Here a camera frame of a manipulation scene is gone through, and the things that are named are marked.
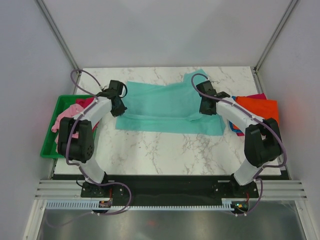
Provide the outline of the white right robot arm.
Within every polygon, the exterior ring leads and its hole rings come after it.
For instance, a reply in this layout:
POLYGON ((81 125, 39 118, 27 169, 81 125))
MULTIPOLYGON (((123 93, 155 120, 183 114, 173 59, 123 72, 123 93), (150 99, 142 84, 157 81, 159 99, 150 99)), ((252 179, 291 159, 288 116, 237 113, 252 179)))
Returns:
POLYGON ((265 168, 281 168, 287 162, 287 153, 275 119, 264 119, 236 103, 226 92, 217 93, 209 80, 194 89, 201 96, 200 113, 218 114, 235 124, 244 133, 245 160, 233 174, 229 191, 235 197, 247 191, 265 168))

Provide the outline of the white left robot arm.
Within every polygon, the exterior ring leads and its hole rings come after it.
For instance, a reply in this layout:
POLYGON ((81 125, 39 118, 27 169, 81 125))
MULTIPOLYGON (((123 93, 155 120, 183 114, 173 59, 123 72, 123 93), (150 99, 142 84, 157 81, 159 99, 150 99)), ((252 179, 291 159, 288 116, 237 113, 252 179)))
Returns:
POLYGON ((111 80, 108 88, 102 89, 93 97, 93 101, 73 117, 63 117, 59 123, 57 151, 65 157, 68 166, 77 167, 85 181, 93 184, 92 191, 99 197, 106 196, 110 185, 104 181, 105 171, 94 157, 94 127, 110 113, 121 116, 127 110, 123 103, 128 93, 127 86, 111 80))

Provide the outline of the teal t shirt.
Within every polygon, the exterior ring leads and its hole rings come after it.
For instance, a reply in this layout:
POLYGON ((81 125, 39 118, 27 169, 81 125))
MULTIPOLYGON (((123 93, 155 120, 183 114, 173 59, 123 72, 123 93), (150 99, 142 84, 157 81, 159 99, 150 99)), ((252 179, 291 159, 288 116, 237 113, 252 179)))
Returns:
POLYGON ((207 74, 199 69, 186 73, 183 81, 155 85, 129 81, 123 103, 125 113, 116 119, 115 128, 125 131, 201 134, 222 136, 226 128, 219 115, 199 112, 201 97, 193 88, 207 74))

